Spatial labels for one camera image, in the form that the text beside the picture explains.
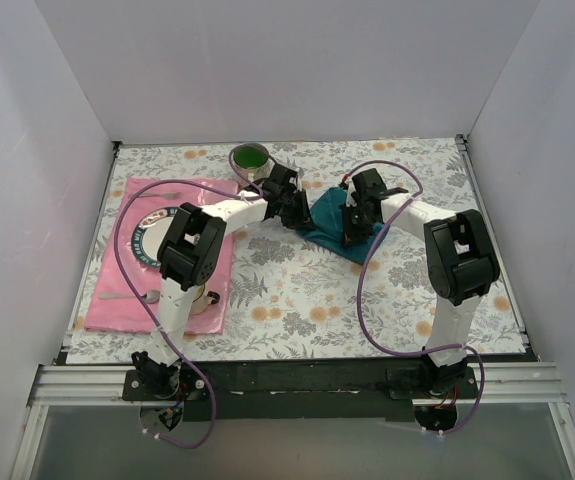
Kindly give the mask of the teal cloth napkin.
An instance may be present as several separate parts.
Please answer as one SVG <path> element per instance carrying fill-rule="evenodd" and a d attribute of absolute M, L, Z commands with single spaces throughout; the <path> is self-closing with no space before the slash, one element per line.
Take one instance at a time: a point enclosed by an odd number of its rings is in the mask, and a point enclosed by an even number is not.
<path fill-rule="evenodd" d="M 329 250 L 358 265 L 363 265 L 376 235 L 383 223 L 374 226 L 374 235 L 364 244 L 345 248 L 342 246 L 342 205 L 346 201 L 346 191 L 340 187 L 329 188 L 311 207 L 310 213 L 314 230 L 298 231 L 305 240 Z"/>

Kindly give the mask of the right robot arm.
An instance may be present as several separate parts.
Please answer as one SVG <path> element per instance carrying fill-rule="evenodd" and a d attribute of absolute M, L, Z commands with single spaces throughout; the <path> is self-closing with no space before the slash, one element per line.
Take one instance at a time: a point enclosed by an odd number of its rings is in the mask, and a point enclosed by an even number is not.
<path fill-rule="evenodd" d="M 442 397 L 467 377 L 469 332 L 474 313 L 500 276 L 500 266 L 482 214 L 456 212 L 421 201 L 418 192 L 388 188 L 372 163 L 346 174 L 341 186 L 344 247 L 369 242 L 367 257 L 396 227 L 423 241 L 426 271 L 436 293 L 432 332 L 416 352 L 382 353 L 401 359 L 383 386 L 397 394 L 423 393 Z"/>

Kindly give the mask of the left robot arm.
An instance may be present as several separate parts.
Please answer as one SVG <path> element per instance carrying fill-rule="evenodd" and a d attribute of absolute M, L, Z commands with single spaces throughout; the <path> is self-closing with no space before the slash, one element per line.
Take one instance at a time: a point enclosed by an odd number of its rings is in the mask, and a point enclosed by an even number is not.
<path fill-rule="evenodd" d="M 314 227 L 307 195 L 296 171 L 276 164 L 268 177 L 237 194 L 207 189 L 223 199 L 215 204 L 178 207 L 157 251 L 161 295 L 147 347 L 132 355 L 139 381 L 155 398 L 178 392 L 176 363 L 183 359 L 182 339 L 198 290 L 215 272 L 224 240 L 250 224 L 278 217 L 291 230 Z"/>

